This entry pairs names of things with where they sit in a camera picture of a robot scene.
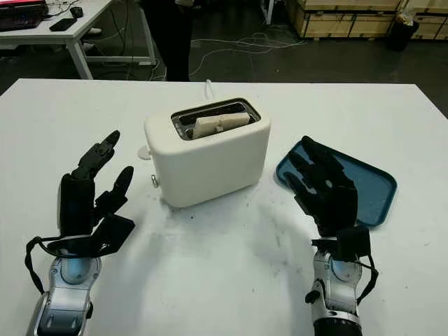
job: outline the smudge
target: smudge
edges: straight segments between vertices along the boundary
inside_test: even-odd
[[[277,247],[280,248],[281,247],[280,238],[279,236],[277,236],[277,234],[275,234],[275,242],[277,243]]]

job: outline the white desk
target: white desk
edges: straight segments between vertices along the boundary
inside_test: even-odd
[[[273,180],[302,135],[391,173],[398,191],[371,231],[381,274],[360,306],[364,336],[445,335],[448,121],[414,85],[214,83],[272,119],[259,184],[173,210],[137,157],[151,113],[204,102],[203,83],[19,80],[0,97],[0,326],[23,336],[38,299],[25,243],[57,233],[57,187],[114,129],[121,139],[97,193],[135,168],[120,214],[136,229],[103,259],[89,335],[313,335],[305,293],[315,224]],[[45,278],[52,258],[34,253]]]
[[[44,20],[39,26],[33,29],[23,29],[14,31],[0,32],[1,44],[64,44],[69,49],[70,56],[75,63],[79,76],[82,79],[93,79],[87,62],[146,62],[147,64],[155,64],[155,54],[151,33],[146,22],[145,14],[140,9],[143,31],[146,37],[146,45],[148,47],[147,57],[98,57],[86,56],[81,43],[81,38],[88,32],[98,17],[113,3],[113,0],[80,0],[74,6],[80,6],[83,9],[84,16],[68,28],[66,31],[50,31],[50,27],[62,18],[72,18],[70,10]],[[57,6],[49,6],[50,14],[60,11]]]

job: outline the blue tray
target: blue tray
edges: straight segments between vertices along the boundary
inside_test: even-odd
[[[344,173],[355,183],[358,190],[358,224],[376,226],[383,223],[397,190],[397,181],[385,171],[327,146],[324,147],[344,166]],[[311,162],[301,141],[296,143],[292,151]],[[293,173],[302,180],[302,175],[293,167],[288,157],[280,161],[276,175],[280,182],[289,188],[284,178],[286,172]]]

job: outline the smartphone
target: smartphone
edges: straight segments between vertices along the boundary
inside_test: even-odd
[[[73,26],[76,21],[78,21],[78,19],[75,18],[61,19],[58,22],[56,22],[53,26],[51,26],[50,30],[52,32],[64,32],[68,28]]]

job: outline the toaster slot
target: toaster slot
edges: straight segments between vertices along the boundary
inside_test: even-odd
[[[179,136],[184,140],[190,141],[193,140],[193,129],[195,128],[196,119],[242,112],[249,114],[248,125],[260,120],[260,115],[252,105],[245,99],[238,98],[177,112],[171,116],[171,121]]]

